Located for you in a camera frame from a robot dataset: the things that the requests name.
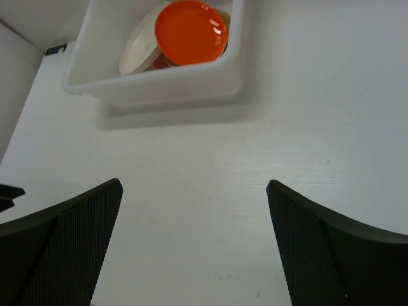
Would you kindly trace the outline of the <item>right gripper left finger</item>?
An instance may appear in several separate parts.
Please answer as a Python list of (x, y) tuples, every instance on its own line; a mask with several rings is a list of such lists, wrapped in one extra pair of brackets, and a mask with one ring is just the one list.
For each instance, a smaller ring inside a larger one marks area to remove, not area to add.
[(90, 305), (122, 201), (113, 178), (1, 224), (1, 305)]

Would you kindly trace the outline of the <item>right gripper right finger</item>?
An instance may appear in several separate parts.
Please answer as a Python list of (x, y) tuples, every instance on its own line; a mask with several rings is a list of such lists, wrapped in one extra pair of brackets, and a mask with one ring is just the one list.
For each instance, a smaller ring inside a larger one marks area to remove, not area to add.
[(266, 194), (292, 305), (407, 305), (407, 235), (346, 217), (277, 180)]

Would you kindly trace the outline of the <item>cream round bowl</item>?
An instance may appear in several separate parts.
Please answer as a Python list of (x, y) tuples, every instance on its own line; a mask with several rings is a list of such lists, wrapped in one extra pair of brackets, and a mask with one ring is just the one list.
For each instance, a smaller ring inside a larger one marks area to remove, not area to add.
[(156, 4), (133, 29), (119, 60), (121, 75), (144, 72), (161, 55), (155, 24), (159, 14), (169, 4), (169, 1)]

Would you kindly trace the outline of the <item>orange round plate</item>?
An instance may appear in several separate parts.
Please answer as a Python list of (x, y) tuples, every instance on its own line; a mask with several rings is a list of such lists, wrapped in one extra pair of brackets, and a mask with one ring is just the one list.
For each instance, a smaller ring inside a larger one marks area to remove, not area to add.
[(228, 43), (219, 12), (201, 1), (175, 1), (158, 15), (154, 34), (163, 55), (177, 66), (218, 59)]

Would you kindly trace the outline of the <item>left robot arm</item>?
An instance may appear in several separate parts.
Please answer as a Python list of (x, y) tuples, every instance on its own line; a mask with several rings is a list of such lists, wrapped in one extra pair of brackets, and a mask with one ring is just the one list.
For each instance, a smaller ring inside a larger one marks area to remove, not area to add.
[(15, 206), (14, 199), (25, 195), (24, 189), (20, 187), (0, 185), (0, 212), (4, 212)]

